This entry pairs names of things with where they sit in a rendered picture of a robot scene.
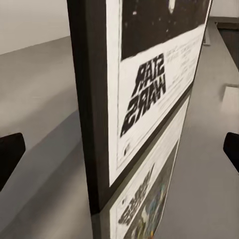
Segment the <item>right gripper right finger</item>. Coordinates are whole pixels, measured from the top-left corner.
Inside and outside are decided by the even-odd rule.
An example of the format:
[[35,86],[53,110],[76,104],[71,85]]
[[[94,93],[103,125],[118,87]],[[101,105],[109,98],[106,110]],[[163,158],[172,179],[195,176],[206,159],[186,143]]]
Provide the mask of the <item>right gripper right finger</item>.
[[223,150],[239,173],[239,134],[228,132]]

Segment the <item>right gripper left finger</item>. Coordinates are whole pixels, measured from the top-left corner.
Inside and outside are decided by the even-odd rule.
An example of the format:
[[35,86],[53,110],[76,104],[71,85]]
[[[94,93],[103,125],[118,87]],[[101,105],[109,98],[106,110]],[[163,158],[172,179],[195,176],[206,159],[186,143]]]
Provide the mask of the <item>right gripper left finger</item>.
[[25,153],[22,133],[0,138],[0,192]]

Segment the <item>poster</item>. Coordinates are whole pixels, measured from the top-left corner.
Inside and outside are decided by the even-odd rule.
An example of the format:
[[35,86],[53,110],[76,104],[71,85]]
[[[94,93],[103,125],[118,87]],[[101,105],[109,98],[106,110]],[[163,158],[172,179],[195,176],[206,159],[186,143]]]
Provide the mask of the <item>poster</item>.
[[67,0],[90,208],[194,84],[213,0]]

